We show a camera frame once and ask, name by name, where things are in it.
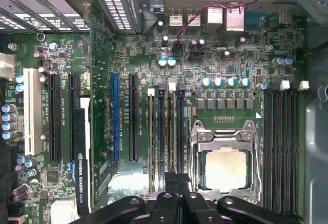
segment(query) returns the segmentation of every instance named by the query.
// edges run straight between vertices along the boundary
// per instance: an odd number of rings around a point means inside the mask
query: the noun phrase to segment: red wire
[[[245,7],[245,6],[247,6],[248,4],[252,4],[252,3],[254,3],[254,2],[256,2],[256,1],[258,1],[258,0],[251,0],[251,2],[249,2],[249,3],[244,3],[244,4],[234,4],[234,5],[232,5],[230,8],[239,8],[239,7]],[[200,14],[201,14],[201,12],[204,10],[204,9],[207,9],[207,8],[211,8],[211,7],[215,7],[215,6],[213,6],[213,5],[205,5],[205,6],[203,6],[202,7],[202,9],[201,10],[199,10],[189,21],[188,21],[188,23],[180,30],[180,32],[179,32],[179,34],[178,34],[178,36],[177,36],[177,41],[179,42],[180,40],[179,40],[179,38],[180,38],[180,36],[181,36],[181,34],[187,29],[187,27],[189,26],[189,24],[197,17],[197,16],[199,16]],[[222,4],[217,4],[216,5],[216,7],[221,7],[221,8],[223,8],[223,9],[229,9],[227,6],[224,6],[224,5],[222,5]]]

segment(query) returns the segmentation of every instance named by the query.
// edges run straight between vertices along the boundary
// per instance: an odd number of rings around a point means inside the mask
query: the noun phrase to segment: blue pcie slot
[[[118,74],[113,77],[113,99],[114,99],[114,161],[119,159],[119,79]]]

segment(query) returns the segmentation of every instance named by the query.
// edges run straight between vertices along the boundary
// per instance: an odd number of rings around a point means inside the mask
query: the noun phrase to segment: capacitor
[[[25,165],[16,165],[15,166],[15,172],[19,172],[26,169]]]
[[[2,105],[1,110],[4,113],[15,112],[16,111],[16,105],[13,105],[13,104]]]
[[[14,190],[12,190],[12,195],[18,196],[18,195],[20,195],[21,193],[23,193],[25,191],[27,191],[27,185],[23,184],[20,187],[17,187]]]
[[[162,46],[167,47],[169,44],[169,37],[167,35],[164,35],[162,38]]]
[[[166,61],[166,58],[165,57],[161,57],[159,60],[158,60],[158,65],[160,65],[161,67],[165,67],[167,61]]]
[[[17,135],[17,133],[16,133],[15,130],[6,131],[2,134],[2,138],[5,139],[5,140],[8,140],[8,139],[15,138],[16,135]]]
[[[243,45],[243,44],[245,44],[246,43],[246,38],[245,37],[240,37],[236,42],[235,42],[235,46],[236,47],[239,47],[239,46],[241,46],[241,45]]]
[[[284,65],[287,66],[287,65],[292,65],[294,62],[293,58],[288,56],[285,58],[285,62],[284,62]]]
[[[250,81],[248,78],[242,78],[242,79],[239,81],[239,85],[242,86],[242,87],[246,87],[246,86],[248,86],[250,83],[251,83],[251,81]]]
[[[5,113],[2,115],[2,120],[4,122],[8,122],[8,121],[13,121],[16,119],[16,114],[15,113]]]
[[[9,43],[8,49],[11,51],[15,51],[15,50],[17,50],[17,45],[15,43]]]
[[[272,63],[274,66],[283,65],[285,63],[285,58],[282,56],[275,57],[272,59]]]
[[[37,52],[37,51],[33,53],[33,56],[35,58],[40,59],[40,60],[46,59],[46,55],[44,53],[40,53],[40,52]]]
[[[15,122],[10,122],[10,123],[3,123],[2,124],[2,129],[4,131],[9,131],[9,130],[13,130],[16,129],[17,124]]]
[[[39,81],[40,81],[41,83],[45,83],[45,82],[47,82],[47,80],[48,80],[48,78],[47,78],[46,76],[44,76],[44,75],[41,75],[41,76],[39,77]]]
[[[213,85],[215,85],[216,87],[219,87],[219,86],[223,85],[223,79],[215,78],[214,81],[213,81]]]
[[[27,198],[28,193],[27,192],[23,192],[22,194],[18,195],[18,196],[14,196],[14,202],[20,202],[22,200],[24,200],[25,198]]]
[[[47,136],[45,134],[40,135],[40,140],[46,140]]]
[[[164,25],[164,23],[162,21],[157,22],[157,32],[163,31],[163,25]]]
[[[259,90],[265,90],[269,87],[269,85],[267,83],[259,83],[256,85],[256,88]]]
[[[30,169],[27,171],[27,176],[33,177],[36,175],[36,170],[35,169]]]
[[[50,43],[49,44],[49,50],[51,50],[51,51],[57,50],[57,44],[56,43]]]
[[[225,81],[225,84],[228,87],[233,87],[236,84],[236,80],[234,78],[229,78]]]
[[[202,48],[203,46],[205,46],[205,40],[200,39],[197,43],[197,48]]]
[[[23,83],[24,82],[24,77],[19,74],[19,75],[16,76],[15,81],[17,83]]]
[[[17,84],[15,89],[16,89],[17,92],[23,92],[24,91],[24,86],[23,86],[23,84]]]
[[[40,74],[50,74],[50,71],[48,69],[45,69],[44,67],[39,67],[37,70]]]
[[[21,155],[21,156],[18,156],[17,157],[17,163],[18,164],[24,164],[26,160],[30,159],[29,156],[26,156],[26,155]]]
[[[221,53],[221,60],[226,60],[228,59],[230,56],[230,52],[229,51],[222,51]]]
[[[211,80],[209,78],[204,78],[201,80],[201,85],[203,87],[208,87],[211,84]]]
[[[174,67],[174,65],[176,64],[176,60],[174,57],[170,57],[169,60],[168,60],[168,65],[170,67]]]
[[[32,166],[35,166],[37,164],[37,158],[31,157],[30,159],[27,159],[24,163],[26,168],[30,168]]]
[[[194,48],[194,47],[196,47],[196,45],[197,45],[197,40],[196,39],[192,39],[190,41],[189,47],[190,48]]]

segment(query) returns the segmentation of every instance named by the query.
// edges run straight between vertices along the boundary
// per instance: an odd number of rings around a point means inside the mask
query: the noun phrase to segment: cpu socket
[[[258,203],[259,140],[253,121],[241,129],[207,129],[196,120],[190,132],[196,189],[212,200],[232,195]]]

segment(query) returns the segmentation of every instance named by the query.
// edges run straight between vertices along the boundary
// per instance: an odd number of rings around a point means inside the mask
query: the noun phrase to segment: green circuit board
[[[97,8],[91,8],[90,35],[47,35],[44,43],[37,41],[35,35],[7,35],[4,44],[16,43],[18,50],[14,52],[16,58],[16,74],[21,74],[23,68],[37,68],[39,63],[33,57],[33,52],[41,44],[45,53],[50,56],[49,68],[61,76],[61,129],[62,151],[61,162],[51,162],[49,158],[49,144],[43,142],[43,152],[37,156],[39,164],[37,174],[28,177],[26,171],[18,174],[18,184],[26,183],[31,191],[25,200],[26,215],[29,224],[50,223],[51,205],[57,199],[75,199],[75,184],[72,172],[67,170],[70,162],[69,145],[69,87],[68,76],[70,73],[80,75],[81,95],[91,97],[91,203],[92,209],[99,209],[107,203],[114,202],[128,195],[136,195],[148,199],[153,191],[165,189],[164,172],[176,171],[176,158],[169,161],[169,134],[160,133],[160,100],[159,84],[164,84],[166,89],[169,83],[175,83],[178,89],[180,84],[186,85],[182,110],[182,147],[183,169],[189,173],[192,180],[196,177],[190,166],[189,146],[187,137],[189,123],[201,120],[209,129],[240,129],[248,119],[252,120],[257,128],[260,141],[261,173],[264,171],[264,92],[257,89],[256,85],[267,83],[277,85],[282,79],[288,79],[291,85],[297,85],[304,80],[305,68],[302,60],[295,59],[297,48],[305,44],[305,29],[301,20],[296,20],[292,25],[282,27],[274,32],[265,32],[259,23],[245,27],[243,36],[246,38],[244,45],[235,46],[236,34],[213,33],[208,34],[202,30],[187,31],[182,37],[182,51],[178,54],[167,54],[175,57],[176,64],[172,67],[161,67],[158,60],[167,53],[161,46],[163,35],[170,39],[170,46],[175,40],[176,33],[163,28],[158,32],[152,29],[147,36],[141,35],[113,35],[105,26],[102,14]],[[191,59],[193,49],[189,47],[192,39],[204,39],[206,45],[203,49],[204,56]],[[49,43],[57,43],[58,49],[47,51]],[[273,51],[268,52],[267,44],[273,46]],[[231,57],[221,60],[218,47],[226,48],[231,52]],[[59,52],[65,52],[65,57],[60,57]],[[274,66],[272,59],[276,56],[291,56],[294,64],[289,66]],[[90,70],[85,67],[86,60],[90,60]],[[118,130],[115,130],[115,104],[113,74],[118,76]],[[136,133],[138,138],[137,158],[131,160],[131,109],[130,109],[130,74],[137,76],[136,88]],[[220,77],[223,83],[228,78],[236,79],[236,85],[227,87],[208,87],[202,85],[202,80],[214,80]],[[239,85],[241,78],[248,78],[247,87]],[[14,82],[5,83],[6,103],[17,104]],[[149,97],[149,90],[154,89],[154,96]],[[223,99],[232,102],[233,109],[217,109],[213,101]],[[42,90],[42,121],[43,132],[48,130],[48,92]],[[237,100],[249,101],[250,106],[237,107]],[[177,102],[170,101],[171,112],[174,112],[171,122],[175,124],[177,117]],[[10,146],[17,146],[20,154],[24,152],[24,114],[23,107],[17,105],[17,138],[8,141]],[[164,126],[169,127],[169,101],[164,102]],[[304,112],[304,99],[300,101],[300,120]],[[299,140],[299,188],[298,201],[303,202],[303,172],[304,172],[304,122],[300,122]],[[115,141],[115,132],[118,131],[119,141]],[[161,149],[160,139],[164,139]],[[47,192],[48,199],[40,198]],[[302,204],[299,204],[299,214],[302,215]]]

